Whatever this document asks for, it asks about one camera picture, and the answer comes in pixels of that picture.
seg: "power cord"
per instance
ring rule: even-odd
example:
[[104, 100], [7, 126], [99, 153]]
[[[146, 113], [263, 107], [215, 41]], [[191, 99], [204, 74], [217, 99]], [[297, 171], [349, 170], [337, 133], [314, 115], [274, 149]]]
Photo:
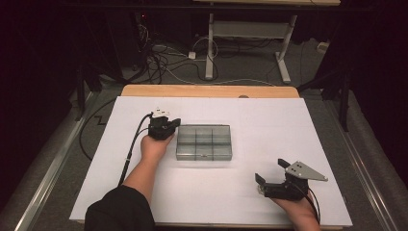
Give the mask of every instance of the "power cord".
[[135, 145], [136, 139], [138, 138], [139, 134], [140, 134], [142, 131], [145, 130], [145, 129], [140, 130], [141, 125], [144, 123], [144, 120], [145, 120], [145, 119], [147, 119], [148, 117], [152, 117], [152, 115], [153, 115], [153, 113], [145, 115], [144, 118], [141, 120], [141, 122], [140, 122], [140, 124], [139, 124], [138, 130], [136, 130], [136, 134], [135, 134], [135, 136], [133, 137], [132, 144], [130, 145], [129, 152], [128, 152], [128, 155], [127, 155], [127, 157], [126, 157], [125, 166], [123, 167], [122, 175], [120, 176], [120, 180], [119, 180], [118, 186], [120, 186], [120, 185], [123, 183], [123, 181], [125, 180], [126, 172], [127, 172], [127, 169], [128, 169], [129, 163], [130, 163], [130, 159], [132, 158], [132, 150], [133, 150], [133, 146]]
[[313, 203], [313, 201], [309, 198], [309, 196], [308, 196], [307, 194], [305, 194], [305, 193], [303, 192], [302, 189], [300, 189], [296, 184], [293, 184], [292, 182], [290, 182], [290, 184], [291, 184], [291, 186], [294, 186], [296, 189], [298, 189], [298, 190], [303, 194], [303, 196], [306, 198], [306, 200], [307, 200], [307, 201], [309, 202], [309, 204], [312, 206], [312, 209], [313, 209], [313, 211], [314, 211], [314, 213], [315, 213], [315, 218], [316, 218], [316, 220], [318, 221], [318, 224], [320, 224], [320, 207], [319, 207], [318, 199], [317, 199], [316, 196], [315, 196], [315, 193], [314, 193], [310, 188], [308, 188], [308, 190], [312, 193], [313, 197], [315, 198], [316, 204], [318, 205], [318, 209], [316, 209], [316, 206], [315, 206], [315, 204]]
[[90, 117], [85, 121], [84, 126], [81, 128], [81, 131], [79, 132], [79, 146], [81, 147], [82, 153], [85, 155], [85, 157], [87, 157], [88, 160], [92, 161], [92, 157], [87, 153], [87, 151], [85, 151], [84, 148], [84, 144], [82, 143], [82, 135], [84, 133], [84, 129], [87, 127], [87, 124], [89, 123], [89, 121], [99, 112], [101, 111], [103, 108], [105, 108], [107, 105], [109, 105], [112, 102], [115, 102], [116, 98], [109, 100], [108, 102], [106, 102], [105, 104], [103, 104], [99, 109], [97, 109], [92, 115], [90, 115]]

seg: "hand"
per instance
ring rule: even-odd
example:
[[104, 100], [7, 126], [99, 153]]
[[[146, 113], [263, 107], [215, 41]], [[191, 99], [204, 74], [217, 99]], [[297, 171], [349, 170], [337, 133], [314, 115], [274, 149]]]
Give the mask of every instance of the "hand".
[[164, 141], [156, 141], [149, 136], [144, 136], [140, 142], [141, 160], [158, 164], [166, 153], [168, 144], [173, 139], [174, 134]]
[[[313, 201], [310, 192], [308, 193], [308, 196]], [[306, 198], [302, 198], [299, 201], [275, 198], [272, 198], [271, 200], [285, 210], [288, 218], [293, 223], [294, 230], [320, 230], [319, 223], [315, 217], [315, 212]]]

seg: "black sleeve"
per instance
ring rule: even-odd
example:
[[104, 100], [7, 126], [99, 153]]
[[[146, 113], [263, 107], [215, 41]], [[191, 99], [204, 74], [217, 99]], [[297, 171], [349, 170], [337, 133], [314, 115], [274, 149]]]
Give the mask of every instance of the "black sleeve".
[[146, 198], [137, 190], [119, 186], [88, 207], [85, 230], [154, 230], [155, 221]]

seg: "table leg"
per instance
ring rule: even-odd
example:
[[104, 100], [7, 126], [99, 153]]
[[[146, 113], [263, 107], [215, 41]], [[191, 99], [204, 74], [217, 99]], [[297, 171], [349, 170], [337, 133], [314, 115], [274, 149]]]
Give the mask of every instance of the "table leg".
[[207, 61], [205, 66], [205, 78], [213, 79], [213, 36], [214, 36], [214, 14], [210, 13], [210, 19], [208, 23], [208, 51]]
[[291, 41], [291, 36], [292, 36], [294, 24], [296, 22], [296, 18], [297, 18], [297, 15], [293, 15], [291, 17], [291, 21], [288, 25], [288, 28], [285, 34], [285, 38], [283, 40], [282, 50], [281, 52], [275, 53], [276, 61], [278, 63], [278, 67], [279, 67], [279, 70], [282, 76], [282, 80], [285, 84], [289, 84], [291, 82], [291, 78], [289, 77], [289, 72], [288, 72], [288, 69], [286, 68], [284, 58], [285, 58], [286, 50], [288, 49], [289, 42]]

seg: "human arm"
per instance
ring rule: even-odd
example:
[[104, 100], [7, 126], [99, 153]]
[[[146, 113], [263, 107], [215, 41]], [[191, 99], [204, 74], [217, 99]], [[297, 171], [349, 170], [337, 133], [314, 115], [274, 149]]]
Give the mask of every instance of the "human arm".
[[141, 159], [123, 182], [124, 186], [143, 194], [149, 203], [153, 193], [156, 169], [173, 137], [174, 135], [171, 135], [164, 141], [156, 141], [149, 136], [144, 136], [140, 142]]
[[123, 184], [88, 207], [85, 230], [153, 230], [154, 219], [149, 202], [155, 172], [173, 136], [155, 141], [145, 136], [140, 142], [141, 159]]
[[317, 231], [320, 226], [315, 217], [315, 212], [306, 198], [299, 201], [290, 201], [285, 199], [271, 199], [279, 205], [288, 215], [296, 231]]

